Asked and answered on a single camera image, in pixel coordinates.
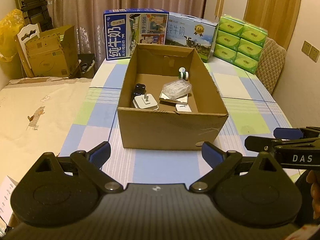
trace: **gold medal badge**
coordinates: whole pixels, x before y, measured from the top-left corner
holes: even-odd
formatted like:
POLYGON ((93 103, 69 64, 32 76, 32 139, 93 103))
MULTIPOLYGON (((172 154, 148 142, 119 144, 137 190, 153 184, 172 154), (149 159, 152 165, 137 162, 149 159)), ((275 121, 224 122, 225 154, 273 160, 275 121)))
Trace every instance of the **gold medal badge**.
POLYGON ((202 33, 204 33, 204 27, 201 24, 196 25, 194 34, 199 34, 200 36, 202 36, 202 33))

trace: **green tissue package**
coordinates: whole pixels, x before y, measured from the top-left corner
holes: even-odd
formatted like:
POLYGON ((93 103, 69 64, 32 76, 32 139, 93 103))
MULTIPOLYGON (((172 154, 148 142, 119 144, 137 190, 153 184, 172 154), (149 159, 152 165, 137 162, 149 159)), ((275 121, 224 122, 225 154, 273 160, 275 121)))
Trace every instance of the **green tissue package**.
POLYGON ((229 15, 220 18, 219 30, 241 37, 245 22, 229 15))
POLYGON ((238 52, 259 61, 262 52, 262 47, 245 39, 241 39, 238 47, 238 52))
POLYGON ((243 27, 241 38, 263 47, 267 36, 268 31, 265 29, 246 23, 243 27))
POLYGON ((223 45, 229 49, 237 51, 240 38, 223 31, 218 31, 216 43, 223 45))
POLYGON ((236 59, 237 52, 216 43, 216 45, 214 46, 213 55, 233 64, 236 59))
POLYGON ((236 55, 234 65, 254 74, 258 67, 258 61, 238 52, 236 55))

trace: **tablecloth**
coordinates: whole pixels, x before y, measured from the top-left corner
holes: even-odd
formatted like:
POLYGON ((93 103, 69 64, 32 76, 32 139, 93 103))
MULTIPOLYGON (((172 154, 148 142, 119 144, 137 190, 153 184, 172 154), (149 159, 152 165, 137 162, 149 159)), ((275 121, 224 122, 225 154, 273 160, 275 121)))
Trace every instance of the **tablecloth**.
MULTIPOLYGON (((102 141, 111 144, 111 157, 102 170, 124 187, 127 183, 185 183, 211 170, 201 151, 124 149, 117 117, 117 104, 128 59, 104 61, 92 80, 86 98, 66 137, 60 156, 76 150, 90 150, 102 141)), ((229 112, 214 144, 223 151, 237 150, 245 156, 257 153, 245 149, 248 135, 273 137, 276 127, 291 127, 278 104, 258 78, 213 57, 205 64, 219 88, 229 112)), ((298 170, 286 170, 292 179, 298 170)))

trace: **quilted chair back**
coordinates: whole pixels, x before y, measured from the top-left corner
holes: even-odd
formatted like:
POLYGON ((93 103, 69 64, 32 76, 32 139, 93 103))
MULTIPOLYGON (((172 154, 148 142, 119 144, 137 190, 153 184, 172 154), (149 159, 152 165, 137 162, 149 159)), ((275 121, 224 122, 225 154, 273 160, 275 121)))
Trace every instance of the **quilted chair back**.
POLYGON ((264 44, 256 75, 271 94, 284 66, 287 51, 273 39, 267 38, 264 44))

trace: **beige bedsheet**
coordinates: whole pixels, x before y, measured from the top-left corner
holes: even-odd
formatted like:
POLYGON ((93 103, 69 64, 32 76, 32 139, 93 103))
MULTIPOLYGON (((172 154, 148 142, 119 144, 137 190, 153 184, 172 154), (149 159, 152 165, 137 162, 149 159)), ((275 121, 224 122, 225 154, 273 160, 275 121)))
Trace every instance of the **beige bedsheet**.
POLYGON ((44 152, 59 154, 91 79, 33 78, 0 91, 0 183, 20 181, 44 152))

